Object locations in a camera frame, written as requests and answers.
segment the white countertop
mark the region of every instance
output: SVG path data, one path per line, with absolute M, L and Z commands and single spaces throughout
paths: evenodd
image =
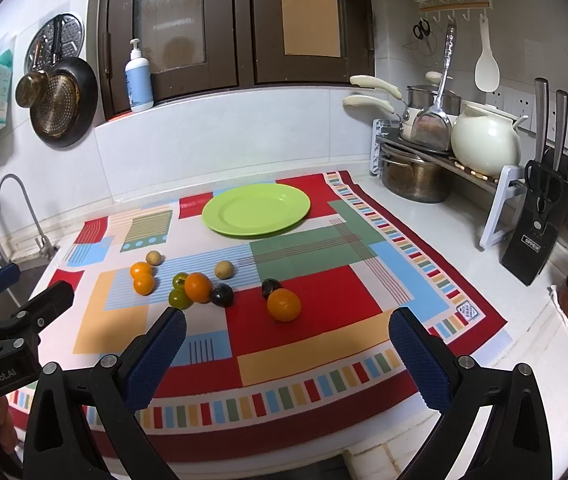
M 503 244 L 486 251 L 478 248 L 487 213 L 462 196 L 452 194 L 442 204 L 419 204 L 392 194 L 378 178 L 354 176 L 353 180 L 442 254 L 507 320 L 506 332 L 493 338 L 500 338 L 506 350 L 500 354 L 485 352 L 488 362 L 478 360 L 483 366 L 502 369 L 512 369 L 519 362 L 532 366 L 550 430 L 554 478 L 559 478 L 568 468 L 568 331 L 550 300 L 549 288 L 561 285 L 564 274 L 548 263 L 531 286 L 522 285 L 500 265 Z M 68 235 L 61 245 L 74 237 Z M 44 273 L 40 285 L 48 283 L 52 271 Z M 428 410 L 417 394 L 400 405 L 411 406 L 418 414 L 402 416 L 395 406 L 351 428 L 299 446 L 237 460 L 175 464 L 173 468 L 185 480 L 240 478 L 290 469 L 344 452 L 356 480 L 392 480 L 419 450 L 439 416 Z M 489 411 L 480 411 L 450 478 L 459 478 L 467 468 Z M 115 472 L 123 472 L 118 462 L 108 460 L 107 464 Z

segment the hand soap bottle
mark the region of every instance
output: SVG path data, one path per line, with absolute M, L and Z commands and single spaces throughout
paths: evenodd
M 139 40 L 130 41 L 133 50 L 130 52 L 130 61 L 126 63 L 126 89 L 130 109 L 143 112 L 153 107 L 153 89 L 151 88 L 151 71 L 148 60 L 142 57 L 142 51 L 138 47 Z

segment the white ceramic pot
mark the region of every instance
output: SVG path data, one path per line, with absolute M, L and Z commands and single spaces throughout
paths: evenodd
M 516 128 L 528 119 L 519 119 L 497 108 L 464 102 L 453 125 L 451 146 L 456 158 L 481 174 L 499 177 L 504 166 L 517 166 L 522 158 Z

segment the green plate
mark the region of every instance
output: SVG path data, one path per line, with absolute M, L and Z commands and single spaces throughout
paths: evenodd
M 229 189 L 204 206 L 204 224 L 225 235 L 257 236 L 299 222 L 311 207 L 306 193 L 284 184 L 251 184 Z

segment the metal slotted spatula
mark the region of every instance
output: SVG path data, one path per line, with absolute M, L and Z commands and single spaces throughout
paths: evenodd
M 455 35 L 458 25 L 455 19 L 448 20 L 446 28 L 446 47 L 444 51 L 444 72 L 440 80 L 435 102 L 429 107 L 424 108 L 417 114 L 413 123 L 412 142 L 430 148 L 432 150 L 440 150 L 447 152 L 450 150 L 450 132 L 452 125 L 446 112 L 442 109 L 442 96 L 444 95 L 444 87 L 450 68 L 450 61 L 455 50 Z

